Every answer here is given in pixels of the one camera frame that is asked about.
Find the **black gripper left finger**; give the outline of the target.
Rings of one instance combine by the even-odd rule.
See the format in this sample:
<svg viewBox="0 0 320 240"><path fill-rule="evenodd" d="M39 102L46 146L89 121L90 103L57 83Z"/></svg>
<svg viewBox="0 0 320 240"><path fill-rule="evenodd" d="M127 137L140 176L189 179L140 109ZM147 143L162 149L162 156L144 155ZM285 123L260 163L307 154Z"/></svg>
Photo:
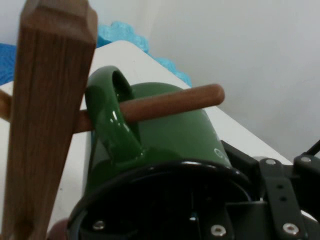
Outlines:
<svg viewBox="0 0 320 240"><path fill-rule="evenodd" d="M79 240L267 240L263 208L212 197L123 198L95 203L80 218Z"/></svg>

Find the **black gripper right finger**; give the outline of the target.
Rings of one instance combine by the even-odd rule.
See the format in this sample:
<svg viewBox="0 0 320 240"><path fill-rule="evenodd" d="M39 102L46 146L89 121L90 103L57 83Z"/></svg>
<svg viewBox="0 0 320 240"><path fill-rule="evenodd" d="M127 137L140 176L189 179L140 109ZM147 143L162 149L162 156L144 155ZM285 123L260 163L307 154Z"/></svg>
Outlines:
<svg viewBox="0 0 320 240"><path fill-rule="evenodd" d="M320 238L320 160L309 152L287 165L256 160L223 142L233 167L249 178L259 202L228 206L237 240L318 240Z"/></svg>

